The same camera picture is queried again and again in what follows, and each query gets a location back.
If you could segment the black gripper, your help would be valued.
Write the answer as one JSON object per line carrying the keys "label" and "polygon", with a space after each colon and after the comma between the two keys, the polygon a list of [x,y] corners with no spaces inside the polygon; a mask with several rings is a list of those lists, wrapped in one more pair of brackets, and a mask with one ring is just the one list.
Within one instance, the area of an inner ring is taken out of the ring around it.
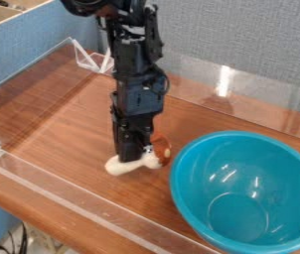
{"label": "black gripper", "polygon": [[117,81],[116,91],[112,93],[112,119],[116,153],[122,163],[129,162],[129,126],[133,135],[133,150],[130,160],[142,157],[145,148],[152,145],[154,132],[153,118],[164,111],[165,95],[168,93],[166,75],[149,72],[141,75],[113,73]]}

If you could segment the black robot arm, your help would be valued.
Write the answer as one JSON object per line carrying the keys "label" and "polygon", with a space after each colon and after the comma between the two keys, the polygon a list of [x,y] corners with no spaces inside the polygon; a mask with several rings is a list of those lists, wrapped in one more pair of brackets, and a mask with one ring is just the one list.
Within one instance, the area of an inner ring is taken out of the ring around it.
{"label": "black robot arm", "polygon": [[67,11],[94,16],[106,31],[114,59],[112,92],[113,137],[117,160],[141,159],[152,146],[153,119],[164,111],[171,81],[157,66],[164,57],[158,6],[148,0],[61,0]]}

